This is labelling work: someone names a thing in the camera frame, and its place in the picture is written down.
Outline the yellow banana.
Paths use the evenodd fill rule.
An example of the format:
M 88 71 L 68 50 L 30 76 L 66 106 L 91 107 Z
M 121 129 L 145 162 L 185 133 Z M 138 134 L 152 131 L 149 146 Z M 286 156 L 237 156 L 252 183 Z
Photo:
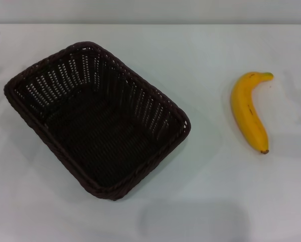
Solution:
M 252 92 L 259 84 L 273 78 L 272 73 L 249 72 L 235 82 L 231 91 L 231 109 L 238 128 L 248 144 L 261 154 L 269 152 L 269 140 L 255 110 Z

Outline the black woven plastic basket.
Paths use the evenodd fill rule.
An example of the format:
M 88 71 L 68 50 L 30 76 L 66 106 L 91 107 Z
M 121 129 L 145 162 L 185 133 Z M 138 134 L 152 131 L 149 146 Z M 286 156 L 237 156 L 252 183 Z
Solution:
M 4 87 L 10 105 L 93 196 L 126 196 L 189 135 L 186 113 L 101 46 L 75 43 Z

